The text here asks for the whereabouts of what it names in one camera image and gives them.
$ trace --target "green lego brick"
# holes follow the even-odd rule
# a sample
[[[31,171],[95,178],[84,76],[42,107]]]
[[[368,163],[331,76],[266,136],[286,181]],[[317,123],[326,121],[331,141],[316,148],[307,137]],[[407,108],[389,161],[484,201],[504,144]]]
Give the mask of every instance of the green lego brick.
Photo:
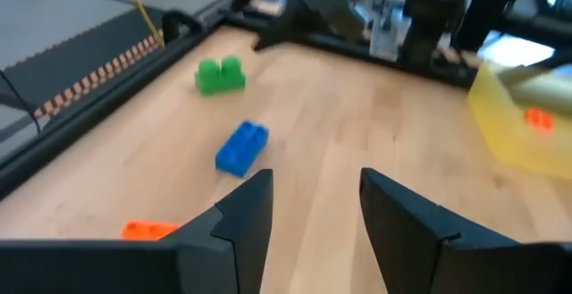
[[[229,56],[223,59],[222,67],[213,59],[205,59],[198,66],[195,83],[202,95],[211,95],[232,89],[242,89],[246,78],[242,73],[240,59]]]

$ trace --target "orange lego piece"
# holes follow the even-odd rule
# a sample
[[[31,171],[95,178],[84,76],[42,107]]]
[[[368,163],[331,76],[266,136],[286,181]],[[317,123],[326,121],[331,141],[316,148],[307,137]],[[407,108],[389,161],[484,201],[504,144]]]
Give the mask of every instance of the orange lego piece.
[[[179,229],[173,223],[128,221],[123,227],[122,238],[126,240],[160,240]]]
[[[525,111],[526,121],[530,126],[538,130],[552,130],[552,115],[543,110],[528,108]]]

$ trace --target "blue lego brick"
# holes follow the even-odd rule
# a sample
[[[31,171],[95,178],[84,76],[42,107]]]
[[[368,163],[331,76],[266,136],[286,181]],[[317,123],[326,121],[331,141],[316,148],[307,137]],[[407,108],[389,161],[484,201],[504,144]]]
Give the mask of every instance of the blue lego brick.
[[[244,121],[216,153],[216,169],[243,178],[267,141],[267,128]]]

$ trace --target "wooden table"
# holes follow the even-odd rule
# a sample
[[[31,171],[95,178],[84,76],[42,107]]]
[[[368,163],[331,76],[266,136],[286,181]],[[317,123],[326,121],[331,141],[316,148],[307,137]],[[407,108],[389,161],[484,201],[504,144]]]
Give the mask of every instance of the wooden table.
[[[274,169],[263,293],[383,293],[358,203],[374,167],[521,241],[572,239],[572,183],[496,164],[466,91],[220,29],[0,203],[4,238],[117,239],[129,219],[185,223],[241,180],[215,153],[245,119],[270,129]],[[240,56],[244,92],[202,97],[206,57]]]

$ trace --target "yellow cable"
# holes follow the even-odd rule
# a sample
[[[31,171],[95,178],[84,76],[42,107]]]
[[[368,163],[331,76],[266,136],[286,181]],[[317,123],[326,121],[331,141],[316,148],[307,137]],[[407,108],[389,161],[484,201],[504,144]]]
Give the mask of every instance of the yellow cable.
[[[143,17],[143,20],[145,21],[145,23],[147,24],[147,26],[151,30],[153,37],[155,37],[155,40],[157,41],[157,43],[159,43],[161,48],[164,48],[163,38],[161,37],[161,35],[159,35],[159,32],[157,31],[157,29],[153,25],[153,22],[149,18],[149,15],[147,15],[147,12],[145,11],[145,7],[143,7],[143,4],[141,3],[141,0],[135,0],[135,3],[137,5],[137,9],[139,10],[139,13],[141,13],[141,16]]]

